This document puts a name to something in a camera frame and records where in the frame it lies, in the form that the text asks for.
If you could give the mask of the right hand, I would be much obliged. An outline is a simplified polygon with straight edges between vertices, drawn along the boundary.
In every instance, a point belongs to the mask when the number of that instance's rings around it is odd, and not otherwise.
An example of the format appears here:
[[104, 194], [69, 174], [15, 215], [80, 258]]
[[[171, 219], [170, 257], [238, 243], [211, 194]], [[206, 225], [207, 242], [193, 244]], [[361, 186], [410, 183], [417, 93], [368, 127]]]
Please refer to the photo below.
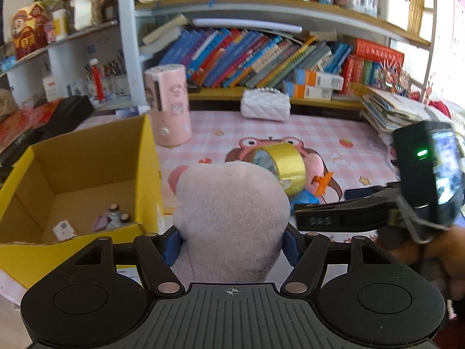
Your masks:
[[461, 300], [464, 298], [464, 245], [464, 227], [454, 225], [425, 245], [423, 254], [420, 245], [411, 240], [389, 250], [389, 253], [408, 265], [419, 259], [438, 260], [450, 276], [451, 297]]

